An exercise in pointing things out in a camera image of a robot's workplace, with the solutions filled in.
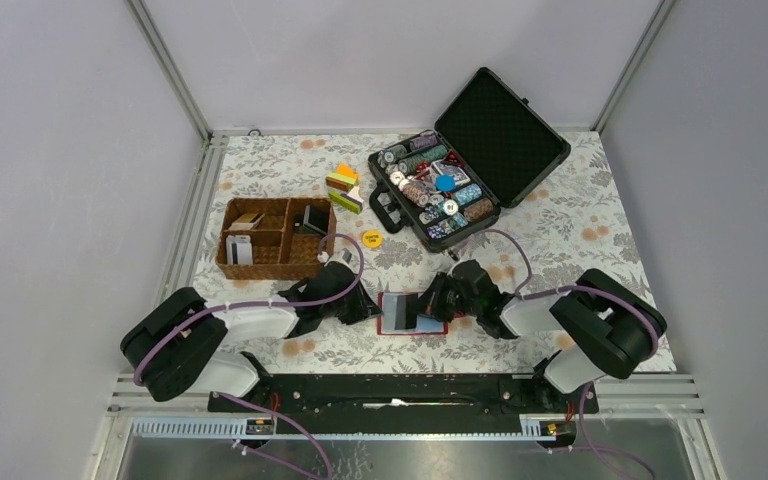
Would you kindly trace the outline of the red card holder wallet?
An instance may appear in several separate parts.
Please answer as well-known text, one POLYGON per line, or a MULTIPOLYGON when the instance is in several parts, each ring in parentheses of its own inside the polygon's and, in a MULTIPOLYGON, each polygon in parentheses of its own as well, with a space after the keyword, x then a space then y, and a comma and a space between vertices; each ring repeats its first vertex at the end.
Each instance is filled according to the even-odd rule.
POLYGON ((449 333, 449 323, 408 311, 409 300, 416 296, 413 292, 381 292, 378 295, 381 314, 376 328, 379 336, 441 336, 449 333))

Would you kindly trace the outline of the black VIP card stack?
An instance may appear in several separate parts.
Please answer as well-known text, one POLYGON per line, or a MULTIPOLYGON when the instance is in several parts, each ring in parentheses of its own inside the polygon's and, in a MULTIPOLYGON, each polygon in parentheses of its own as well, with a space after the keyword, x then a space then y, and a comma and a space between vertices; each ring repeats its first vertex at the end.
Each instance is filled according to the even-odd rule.
POLYGON ((327 210, 308 204, 301 214, 294 217, 293 233, 301 236, 325 236, 329 230, 329 219, 327 210))

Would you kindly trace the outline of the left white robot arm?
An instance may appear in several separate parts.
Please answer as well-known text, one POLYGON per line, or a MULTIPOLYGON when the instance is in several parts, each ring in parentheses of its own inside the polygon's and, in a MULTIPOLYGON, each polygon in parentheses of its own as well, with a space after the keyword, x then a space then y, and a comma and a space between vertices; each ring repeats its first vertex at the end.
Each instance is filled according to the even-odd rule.
POLYGON ((220 391, 248 411, 269 401, 270 385, 254 360, 221 352, 226 343, 290 339, 335 318, 353 325, 381 310, 348 263, 329 260, 311 278, 264 300, 218 303, 183 287, 164 300, 121 340, 135 383, 156 402, 184 393, 220 391))

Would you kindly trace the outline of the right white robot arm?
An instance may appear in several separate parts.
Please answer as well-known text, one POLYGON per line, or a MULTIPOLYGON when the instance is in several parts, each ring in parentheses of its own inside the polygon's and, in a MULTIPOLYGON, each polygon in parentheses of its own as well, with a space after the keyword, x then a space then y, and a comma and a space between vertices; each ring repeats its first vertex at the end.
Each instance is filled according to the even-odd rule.
POLYGON ((407 301, 409 314, 449 322, 472 316, 496 339, 563 331, 573 341, 538 364, 535 402, 557 412, 580 387, 609 376, 626 379, 657 351, 665 318, 646 301, 599 269, 573 284, 525 296, 504 292, 475 260, 439 273, 421 294, 407 301))

